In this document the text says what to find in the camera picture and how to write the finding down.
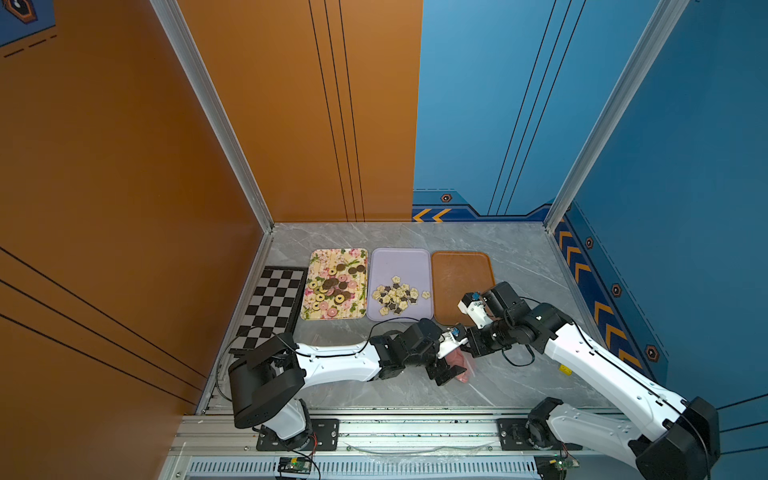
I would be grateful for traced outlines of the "ziploc bag pink cookies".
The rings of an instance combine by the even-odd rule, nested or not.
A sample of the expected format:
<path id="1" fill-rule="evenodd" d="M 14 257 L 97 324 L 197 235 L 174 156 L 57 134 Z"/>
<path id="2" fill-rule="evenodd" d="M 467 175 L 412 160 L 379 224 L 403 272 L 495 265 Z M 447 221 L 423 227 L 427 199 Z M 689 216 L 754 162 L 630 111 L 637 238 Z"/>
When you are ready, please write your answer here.
<path id="1" fill-rule="evenodd" d="M 475 360 L 461 349 L 450 352 L 445 360 L 449 366 L 458 366 L 464 368 L 464 371 L 456 376 L 456 379 L 464 384 L 468 384 L 476 375 Z"/>

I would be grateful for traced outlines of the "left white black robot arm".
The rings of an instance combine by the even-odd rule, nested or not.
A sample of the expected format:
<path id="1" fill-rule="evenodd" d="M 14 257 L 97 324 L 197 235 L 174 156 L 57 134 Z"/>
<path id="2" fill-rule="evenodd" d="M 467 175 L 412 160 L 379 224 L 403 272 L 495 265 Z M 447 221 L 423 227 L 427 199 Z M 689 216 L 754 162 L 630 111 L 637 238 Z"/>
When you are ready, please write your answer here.
<path id="1" fill-rule="evenodd" d="M 444 329 L 421 319 L 404 331 L 371 333 L 358 344 L 314 346 L 288 333 L 269 339 L 228 368 L 234 426 L 264 427 L 296 448 L 312 435 L 303 390 L 337 382 L 389 380 L 411 367 L 423 367 L 441 386 L 466 371 L 447 357 L 468 344 L 466 329 Z"/>

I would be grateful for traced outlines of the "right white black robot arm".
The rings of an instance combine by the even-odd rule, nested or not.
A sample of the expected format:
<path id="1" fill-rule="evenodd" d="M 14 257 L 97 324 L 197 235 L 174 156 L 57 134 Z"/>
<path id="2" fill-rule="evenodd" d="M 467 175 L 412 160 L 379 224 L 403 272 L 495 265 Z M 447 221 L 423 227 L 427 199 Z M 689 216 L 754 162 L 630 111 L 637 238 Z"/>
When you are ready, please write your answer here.
<path id="1" fill-rule="evenodd" d="M 462 349 L 479 358 L 515 345 L 570 369 L 608 399 L 622 419 L 592 414 L 547 397 L 528 415 L 530 443 L 539 449 L 575 444 L 636 468 L 646 479 L 708 479 L 720 457 L 718 412 L 647 378 L 593 340 L 548 303 L 529 307 L 502 282 L 467 293 L 459 310 L 473 324 Z"/>

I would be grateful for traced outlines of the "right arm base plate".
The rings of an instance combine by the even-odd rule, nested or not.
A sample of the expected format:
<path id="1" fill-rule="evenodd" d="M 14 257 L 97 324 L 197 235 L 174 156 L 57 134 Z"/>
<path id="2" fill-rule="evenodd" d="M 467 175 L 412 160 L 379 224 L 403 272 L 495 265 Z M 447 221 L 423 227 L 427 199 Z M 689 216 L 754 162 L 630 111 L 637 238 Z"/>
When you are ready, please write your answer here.
<path id="1" fill-rule="evenodd" d="M 541 421 L 523 418 L 501 418 L 496 421 L 497 434 L 503 451 L 513 450 L 558 450 L 580 451 L 583 446 L 563 444 L 557 440 L 549 427 Z"/>

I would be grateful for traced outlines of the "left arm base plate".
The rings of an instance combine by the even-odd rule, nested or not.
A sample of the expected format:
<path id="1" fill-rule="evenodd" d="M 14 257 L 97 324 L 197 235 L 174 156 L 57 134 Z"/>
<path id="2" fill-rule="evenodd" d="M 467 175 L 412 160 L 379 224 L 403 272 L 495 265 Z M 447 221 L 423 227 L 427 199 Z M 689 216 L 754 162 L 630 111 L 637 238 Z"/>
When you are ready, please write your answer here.
<path id="1" fill-rule="evenodd" d="M 289 440 L 281 440 L 274 431 L 263 427 L 257 437 L 256 449 L 261 452 L 298 450 L 302 452 L 332 452 L 338 448 L 338 419 L 312 418 L 311 428 Z"/>

